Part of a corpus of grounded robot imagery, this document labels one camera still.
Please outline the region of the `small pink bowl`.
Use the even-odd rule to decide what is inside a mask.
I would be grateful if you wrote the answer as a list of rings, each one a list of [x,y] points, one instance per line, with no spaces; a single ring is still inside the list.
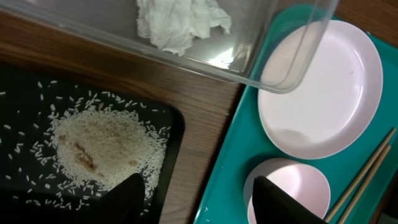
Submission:
[[[285,158],[268,159],[256,166],[243,187],[248,222],[256,224],[252,205],[254,178],[264,176],[319,218],[330,205],[331,190],[327,178],[317,168]]]

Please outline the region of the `white rice pile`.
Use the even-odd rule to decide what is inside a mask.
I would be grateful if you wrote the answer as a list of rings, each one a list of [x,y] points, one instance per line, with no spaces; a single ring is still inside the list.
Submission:
[[[55,119],[51,143],[73,185],[96,182],[105,194],[136,173],[146,190],[156,187],[165,157],[162,141],[146,131],[137,113],[103,108]]]

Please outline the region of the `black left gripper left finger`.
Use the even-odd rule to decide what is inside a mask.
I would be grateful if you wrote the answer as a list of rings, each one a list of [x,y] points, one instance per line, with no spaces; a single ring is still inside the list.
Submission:
[[[133,174],[103,196],[98,204],[76,218],[55,223],[134,224],[140,223],[145,185],[140,174]]]

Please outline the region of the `white napkin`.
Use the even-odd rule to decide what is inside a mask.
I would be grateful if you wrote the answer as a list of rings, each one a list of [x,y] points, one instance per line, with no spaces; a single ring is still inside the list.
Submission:
[[[183,56],[194,38],[207,39],[210,29],[230,33],[231,17],[215,0],[137,0],[137,34],[158,49]]]

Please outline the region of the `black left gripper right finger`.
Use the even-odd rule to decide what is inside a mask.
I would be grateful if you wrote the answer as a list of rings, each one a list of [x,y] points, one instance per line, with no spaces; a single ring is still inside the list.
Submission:
[[[252,205],[258,224],[327,224],[264,176],[254,179]]]

